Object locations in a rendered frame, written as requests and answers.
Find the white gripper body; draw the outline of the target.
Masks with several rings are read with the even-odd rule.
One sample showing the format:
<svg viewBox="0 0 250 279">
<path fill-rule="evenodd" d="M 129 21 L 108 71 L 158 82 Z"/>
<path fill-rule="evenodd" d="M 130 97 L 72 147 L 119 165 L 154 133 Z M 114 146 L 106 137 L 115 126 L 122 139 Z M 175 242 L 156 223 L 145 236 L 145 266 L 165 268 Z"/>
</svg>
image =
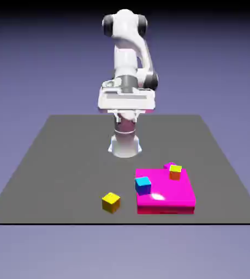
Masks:
<svg viewBox="0 0 250 279">
<path fill-rule="evenodd" d="M 121 87 L 101 87 L 98 97 L 100 110 L 153 110 L 156 107 L 155 91 L 132 88 L 123 93 Z"/>
</svg>

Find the large magenta box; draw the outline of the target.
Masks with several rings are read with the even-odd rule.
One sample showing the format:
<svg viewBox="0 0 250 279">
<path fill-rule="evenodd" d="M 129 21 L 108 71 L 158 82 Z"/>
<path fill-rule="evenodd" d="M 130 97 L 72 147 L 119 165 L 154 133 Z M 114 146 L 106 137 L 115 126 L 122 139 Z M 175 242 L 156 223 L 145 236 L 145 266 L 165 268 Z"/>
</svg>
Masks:
<svg viewBox="0 0 250 279">
<path fill-rule="evenodd" d="M 181 170 L 180 179 L 170 179 L 169 170 L 135 170 L 135 188 L 138 191 L 138 179 L 149 178 L 150 193 L 136 194 L 138 214 L 193 214 L 196 197 L 186 169 Z"/>
</svg>

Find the small blue cube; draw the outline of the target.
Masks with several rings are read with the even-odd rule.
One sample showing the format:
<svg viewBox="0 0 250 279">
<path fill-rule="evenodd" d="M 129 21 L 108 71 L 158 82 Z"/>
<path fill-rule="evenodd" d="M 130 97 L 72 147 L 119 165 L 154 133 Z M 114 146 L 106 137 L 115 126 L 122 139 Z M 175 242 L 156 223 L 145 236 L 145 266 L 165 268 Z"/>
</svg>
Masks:
<svg viewBox="0 0 250 279">
<path fill-rule="evenodd" d="M 148 177 L 135 178 L 135 190 L 138 195 L 149 195 L 151 193 L 151 181 Z"/>
</svg>

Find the small orange cube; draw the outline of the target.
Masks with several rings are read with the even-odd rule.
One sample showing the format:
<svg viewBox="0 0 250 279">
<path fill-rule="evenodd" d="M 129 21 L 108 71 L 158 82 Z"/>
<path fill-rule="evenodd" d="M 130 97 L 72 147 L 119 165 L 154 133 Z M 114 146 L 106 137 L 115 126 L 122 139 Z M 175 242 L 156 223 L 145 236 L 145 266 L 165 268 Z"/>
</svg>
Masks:
<svg viewBox="0 0 250 279">
<path fill-rule="evenodd" d="M 169 168 L 169 178 L 171 180 L 180 180 L 182 166 L 179 165 L 170 165 Z"/>
</svg>

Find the small yellow cube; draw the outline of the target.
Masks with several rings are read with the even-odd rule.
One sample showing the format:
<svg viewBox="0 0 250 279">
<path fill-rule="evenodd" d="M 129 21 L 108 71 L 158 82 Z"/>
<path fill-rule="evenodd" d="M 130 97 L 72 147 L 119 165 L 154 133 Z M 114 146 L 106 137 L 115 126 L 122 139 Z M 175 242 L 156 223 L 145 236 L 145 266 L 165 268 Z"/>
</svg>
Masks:
<svg viewBox="0 0 250 279">
<path fill-rule="evenodd" d="M 102 209 L 113 214 L 121 205 L 121 197 L 113 192 L 107 193 L 102 198 Z"/>
</svg>

